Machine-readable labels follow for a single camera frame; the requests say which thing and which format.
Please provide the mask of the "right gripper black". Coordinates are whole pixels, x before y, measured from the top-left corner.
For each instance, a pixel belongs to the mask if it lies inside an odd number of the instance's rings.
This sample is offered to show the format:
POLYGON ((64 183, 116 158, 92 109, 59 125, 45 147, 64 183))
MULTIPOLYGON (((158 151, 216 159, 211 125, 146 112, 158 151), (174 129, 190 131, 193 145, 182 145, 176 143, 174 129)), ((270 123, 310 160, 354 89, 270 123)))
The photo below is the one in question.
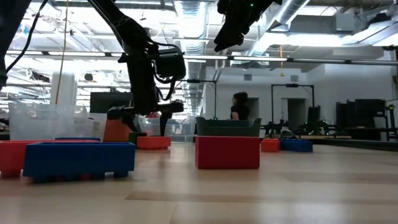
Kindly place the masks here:
POLYGON ((217 11, 225 15, 225 22, 214 39, 214 51, 241 45, 247 33, 245 24, 257 21, 273 3, 280 6, 282 0, 219 0, 217 11))

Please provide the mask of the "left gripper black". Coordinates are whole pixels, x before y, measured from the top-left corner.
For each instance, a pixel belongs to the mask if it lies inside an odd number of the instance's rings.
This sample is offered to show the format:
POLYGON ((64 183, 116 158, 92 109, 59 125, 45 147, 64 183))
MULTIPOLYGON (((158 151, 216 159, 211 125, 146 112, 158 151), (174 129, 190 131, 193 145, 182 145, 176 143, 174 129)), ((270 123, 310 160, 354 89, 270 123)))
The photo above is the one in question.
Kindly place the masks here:
POLYGON ((165 136, 167 121, 172 113, 183 111, 183 102, 180 100, 168 104, 159 104, 161 100, 169 100, 175 89, 175 78, 160 78, 156 74, 155 58, 159 54, 159 46, 150 45, 140 51, 123 53, 119 63, 127 64, 132 93, 132 106, 115 106, 108 110, 108 119, 119 119, 122 117, 124 123, 132 132, 138 133, 139 127, 134 120, 136 114, 148 115, 152 112, 161 112, 160 135, 165 136))

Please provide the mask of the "orange toy brick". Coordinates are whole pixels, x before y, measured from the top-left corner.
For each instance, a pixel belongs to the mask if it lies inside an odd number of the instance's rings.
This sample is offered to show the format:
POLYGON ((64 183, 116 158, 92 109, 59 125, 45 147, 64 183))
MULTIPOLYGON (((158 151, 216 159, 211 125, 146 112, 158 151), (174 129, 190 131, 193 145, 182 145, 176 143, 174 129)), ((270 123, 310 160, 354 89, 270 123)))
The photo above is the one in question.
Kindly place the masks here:
POLYGON ((19 178, 24 168, 25 148, 42 142, 99 142, 90 139, 8 140, 0 141, 0 179, 19 178))
POLYGON ((137 138, 137 147, 142 150, 163 150, 171 145, 171 138, 164 136, 141 136, 137 138))
POLYGON ((278 139, 263 139, 260 147, 262 152, 279 152, 280 141, 278 139))

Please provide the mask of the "blue toy brick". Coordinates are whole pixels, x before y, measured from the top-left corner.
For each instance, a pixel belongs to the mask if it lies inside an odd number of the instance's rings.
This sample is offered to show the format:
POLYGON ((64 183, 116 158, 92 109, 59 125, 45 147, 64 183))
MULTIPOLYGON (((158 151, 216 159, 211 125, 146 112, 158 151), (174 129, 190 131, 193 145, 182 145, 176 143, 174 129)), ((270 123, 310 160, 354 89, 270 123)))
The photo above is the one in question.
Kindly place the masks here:
POLYGON ((280 146, 283 151, 313 152, 313 144, 307 139, 283 139, 280 146))
POLYGON ((25 148, 23 176, 35 183, 125 178, 134 170, 136 145, 130 142, 40 142, 25 148))

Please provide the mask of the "red toy brick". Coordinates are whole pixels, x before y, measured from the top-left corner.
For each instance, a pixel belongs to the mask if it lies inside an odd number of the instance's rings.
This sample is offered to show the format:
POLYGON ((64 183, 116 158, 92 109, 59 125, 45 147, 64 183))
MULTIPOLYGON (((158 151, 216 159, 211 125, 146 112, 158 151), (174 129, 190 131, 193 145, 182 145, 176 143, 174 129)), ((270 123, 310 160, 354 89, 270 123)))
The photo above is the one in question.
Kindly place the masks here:
POLYGON ((195 165, 198 169, 258 169, 260 141, 255 137, 197 136, 195 165))

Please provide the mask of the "orange plastic bin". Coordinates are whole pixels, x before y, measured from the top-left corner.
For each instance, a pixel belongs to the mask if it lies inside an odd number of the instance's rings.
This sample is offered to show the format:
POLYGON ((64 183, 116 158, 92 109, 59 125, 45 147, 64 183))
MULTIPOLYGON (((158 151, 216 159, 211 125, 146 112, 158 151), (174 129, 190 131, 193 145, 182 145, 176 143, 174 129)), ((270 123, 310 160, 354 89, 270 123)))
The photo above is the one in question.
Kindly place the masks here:
POLYGON ((121 120, 106 120, 103 142, 128 142, 131 129, 121 120))

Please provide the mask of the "clear plastic bin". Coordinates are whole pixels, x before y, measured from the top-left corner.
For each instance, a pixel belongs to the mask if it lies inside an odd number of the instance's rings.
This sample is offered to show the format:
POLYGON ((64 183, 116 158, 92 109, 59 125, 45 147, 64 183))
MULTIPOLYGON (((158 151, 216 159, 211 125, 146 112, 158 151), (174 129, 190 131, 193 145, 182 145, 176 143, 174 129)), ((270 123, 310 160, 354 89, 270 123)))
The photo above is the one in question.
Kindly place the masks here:
POLYGON ((94 121, 84 106, 37 103, 9 104, 12 140, 92 137, 94 121))
MULTIPOLYGON (((148 136, 160 136, 160 119, 139 117, 139 126, 148 136)), ((172 142, 192 142, 195 131, 195 118, 187 116, 184 119, 169 119, 164 136, 170 137, 172 142)))

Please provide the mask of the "black monitor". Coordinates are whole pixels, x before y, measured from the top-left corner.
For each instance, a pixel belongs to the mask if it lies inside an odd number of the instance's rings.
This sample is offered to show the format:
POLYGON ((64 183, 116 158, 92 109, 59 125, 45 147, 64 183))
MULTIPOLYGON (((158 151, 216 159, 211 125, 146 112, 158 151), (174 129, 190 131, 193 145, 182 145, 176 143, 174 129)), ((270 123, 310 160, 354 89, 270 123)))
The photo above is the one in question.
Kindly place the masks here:
POLYGON ((114 106, 128 106, 131 99, 129 92, 91 92, 90 113, 106 113, 114 106))

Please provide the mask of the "white box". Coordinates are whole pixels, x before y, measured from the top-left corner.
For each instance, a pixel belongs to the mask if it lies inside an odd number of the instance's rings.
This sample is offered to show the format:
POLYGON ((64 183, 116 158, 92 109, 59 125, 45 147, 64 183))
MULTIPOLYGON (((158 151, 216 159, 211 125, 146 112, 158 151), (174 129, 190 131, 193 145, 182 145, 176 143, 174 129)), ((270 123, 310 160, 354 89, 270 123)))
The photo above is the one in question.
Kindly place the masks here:
POLYGON ((106 113, 90 113, 89 118, 93 119, 93 137, 102 141, 107 121, 106 113))

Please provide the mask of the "person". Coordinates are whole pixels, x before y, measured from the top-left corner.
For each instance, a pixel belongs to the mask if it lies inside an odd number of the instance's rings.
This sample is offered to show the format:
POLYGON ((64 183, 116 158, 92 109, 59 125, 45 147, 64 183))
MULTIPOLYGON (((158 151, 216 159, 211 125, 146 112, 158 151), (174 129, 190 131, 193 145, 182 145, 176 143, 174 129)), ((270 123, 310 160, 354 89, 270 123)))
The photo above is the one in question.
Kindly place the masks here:
POLYGON ((232 120, 247 120, 249 117, 248 94, 244 91, 235 93, 232 99, 230 118, 232 120))

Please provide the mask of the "teal plastic bin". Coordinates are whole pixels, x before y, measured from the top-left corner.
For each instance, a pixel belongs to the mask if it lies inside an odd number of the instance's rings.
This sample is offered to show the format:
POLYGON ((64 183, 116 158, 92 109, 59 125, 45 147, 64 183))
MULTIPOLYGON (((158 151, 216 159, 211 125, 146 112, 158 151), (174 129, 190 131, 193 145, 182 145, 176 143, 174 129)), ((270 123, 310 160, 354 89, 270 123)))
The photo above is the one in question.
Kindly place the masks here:
POLYGON ((199 136, 243 136, 259 137, 261 118, 249 120, 219 120, 195 118, 199 136))

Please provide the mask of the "white pillar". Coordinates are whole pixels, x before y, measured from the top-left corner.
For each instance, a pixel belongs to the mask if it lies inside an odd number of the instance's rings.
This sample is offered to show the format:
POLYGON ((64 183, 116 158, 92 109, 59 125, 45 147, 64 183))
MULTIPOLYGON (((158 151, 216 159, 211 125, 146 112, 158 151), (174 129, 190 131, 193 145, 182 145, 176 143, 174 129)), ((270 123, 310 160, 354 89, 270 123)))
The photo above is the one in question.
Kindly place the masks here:
POLYGON ((53 71, 50 104, 76 105, 76 96, 78 88, 78 77, 73 71, 63 71, 60 75, 58 71, 53 71))

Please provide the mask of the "black cabinets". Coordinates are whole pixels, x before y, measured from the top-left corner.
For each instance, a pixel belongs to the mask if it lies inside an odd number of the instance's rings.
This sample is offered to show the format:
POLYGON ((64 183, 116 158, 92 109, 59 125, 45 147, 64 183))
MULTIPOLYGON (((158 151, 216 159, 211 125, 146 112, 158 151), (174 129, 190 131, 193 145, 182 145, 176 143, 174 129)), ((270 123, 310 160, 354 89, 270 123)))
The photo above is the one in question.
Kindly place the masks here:
POLYGON ((385 117, 385 101, 380 99, 346 100, 336 103, 336 125, 338 128, 375 128, 376 117, 385 117))

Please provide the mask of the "silver ceiling duct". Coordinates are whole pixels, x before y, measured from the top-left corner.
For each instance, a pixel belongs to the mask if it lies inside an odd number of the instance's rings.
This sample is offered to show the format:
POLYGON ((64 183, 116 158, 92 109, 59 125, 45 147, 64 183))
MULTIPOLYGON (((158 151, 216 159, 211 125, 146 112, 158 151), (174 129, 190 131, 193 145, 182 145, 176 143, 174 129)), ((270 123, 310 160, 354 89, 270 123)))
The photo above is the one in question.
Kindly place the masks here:
MULTIPOLYGON (((175 1, 175 8, 178 14, 177 27, 178 37, 185 55, 203 55, 205 43, 202 40, 205 35, 205 22, 207 4, 200 1, 175 1)), ((200 79, 201 64, 186 62, 187 79, 200 79)), ((202 87, 197 84, 184 83, 183 91, 186 95, 201 93, 202 87)))
POLYGON ((264 33, 259 35, 246 56, 262 56, 271 45, 282 40, 284 34, 290 30, 292 21, 309 1, 282 0, 282 4, 278 7, 272 3, 261 17, 260 28, 264 29, 264 33))

